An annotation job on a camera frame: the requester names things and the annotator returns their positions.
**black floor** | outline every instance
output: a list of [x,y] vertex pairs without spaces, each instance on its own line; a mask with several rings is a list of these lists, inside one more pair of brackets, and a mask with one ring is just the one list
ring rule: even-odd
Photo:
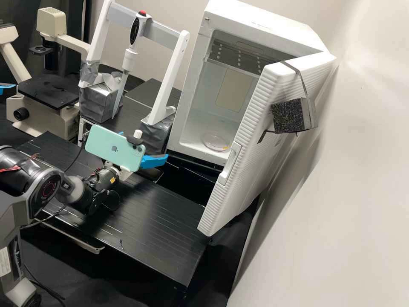
[[[6,120],[5,96],[0,96],[0,145],[17,147],[30,139]],[[247,210],[213,237],[181,306],[226,306],[252,216]],[[168,278],[110,248],[94,255],[41,226],[22,231],[22,238],[25,263],[66,298],[67,307],[173,306],[180,296]],[[39,293],[43,307],[60,306]],[[0,298],[0,306],[11,305]]]

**knob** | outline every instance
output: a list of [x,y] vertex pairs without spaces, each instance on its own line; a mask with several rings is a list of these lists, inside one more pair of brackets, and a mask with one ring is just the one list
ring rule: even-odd
[[135,139],[141,139],[142,138],[142,130],[136,129],[135,132],[133,133],[133,137]]
[[13,112],[13,115],[16,118],[16,120],[22,121],[22,120],[25,120],[26,118],[28,118],[30,116],[30,113],[26,108],[21,107],[21,108],[18,108],[17,110],[15,110]]

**blue clamp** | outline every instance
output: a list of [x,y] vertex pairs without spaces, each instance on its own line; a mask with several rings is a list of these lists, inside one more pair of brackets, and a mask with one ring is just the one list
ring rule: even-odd
[[15,87],[15,84],[0,83],[0,95],[3,94],[3,89]]
[[148,169],[162,166],[166,163],[168,156],[168,154],[158,156],[144,155],[142,158],[141,166],[139,168]]

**incubator door handle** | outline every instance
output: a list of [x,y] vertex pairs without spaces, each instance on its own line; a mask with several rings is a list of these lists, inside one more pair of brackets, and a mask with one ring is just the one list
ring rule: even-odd
[[220,173],[219,177],[217,178],[217,182],[219,182],[220,184],[226,185],[227,179],[230,176],[231,170],[233,169],[233,165],[236,163],[241,148],[242,148],[241,145],[233,141],[233,144],[231,145],[230,155],[229,158],[227,159],[226,165],[223,168],[223,171]]

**label sticker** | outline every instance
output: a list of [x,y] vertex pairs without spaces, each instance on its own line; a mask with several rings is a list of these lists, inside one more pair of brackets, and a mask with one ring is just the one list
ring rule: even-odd
[[9,250],[5,247],[0,249],[0,277],[9,274],[11,271]]

